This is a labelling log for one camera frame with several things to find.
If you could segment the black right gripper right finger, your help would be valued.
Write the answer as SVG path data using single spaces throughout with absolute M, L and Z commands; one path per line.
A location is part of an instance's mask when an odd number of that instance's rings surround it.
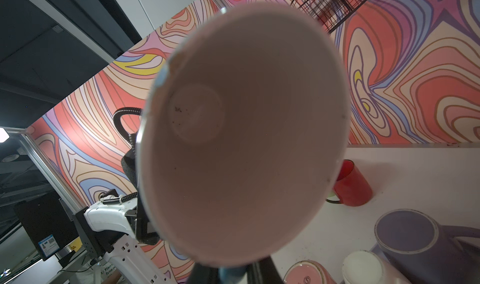
M 248 284 L 283 284 L 273 259 L 268 256 L 247 266 Z

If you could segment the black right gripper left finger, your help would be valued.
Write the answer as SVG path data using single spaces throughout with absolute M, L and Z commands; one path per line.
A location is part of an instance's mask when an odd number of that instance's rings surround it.
M 195 263 L 186 281 L 187 284 L 219 284 L 219 269 Z

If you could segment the white mug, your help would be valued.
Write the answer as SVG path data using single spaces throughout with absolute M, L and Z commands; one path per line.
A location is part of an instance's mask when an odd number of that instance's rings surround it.
M 410 284 L 394 266 L 373 252 L 360 250 L 350 253 L 342 264 L 345 284 Z

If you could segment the red mug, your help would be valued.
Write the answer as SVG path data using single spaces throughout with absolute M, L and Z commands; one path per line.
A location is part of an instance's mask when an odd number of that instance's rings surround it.
M 338 200 L 326 199 L 329 204 L 340 204 L 349 207 L 360 207 L 373 198 L 373 189 L 352 160 L 344 160 L 333 194 Z

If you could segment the blue floral mug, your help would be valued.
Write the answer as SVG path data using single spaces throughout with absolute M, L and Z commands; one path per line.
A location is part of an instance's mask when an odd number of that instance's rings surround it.
M 345 66 L 310 16 L 265 2 L 214 16 L 169 56 L 142 111 L 147 216 L 197 264 L 269 257 L 323 206 L 349 114 Z

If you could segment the pink cartoon mug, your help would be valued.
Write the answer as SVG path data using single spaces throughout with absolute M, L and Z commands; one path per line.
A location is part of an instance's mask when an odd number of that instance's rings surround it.
M 286 272 L 285 284 L 336 284 L 324 266 L 314 260 L 303 260 L 292 265 Z

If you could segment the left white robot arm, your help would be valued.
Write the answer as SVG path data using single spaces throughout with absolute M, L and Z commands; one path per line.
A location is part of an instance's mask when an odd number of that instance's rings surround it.
M 160 237 L 149 226 L 139 193 L 109 190 L 72 220 L 90 256 L 114 265 L 128 283 L 176 283 L 174 275 L 158 268 L 141 249 L 141 244 L 154 245 Z

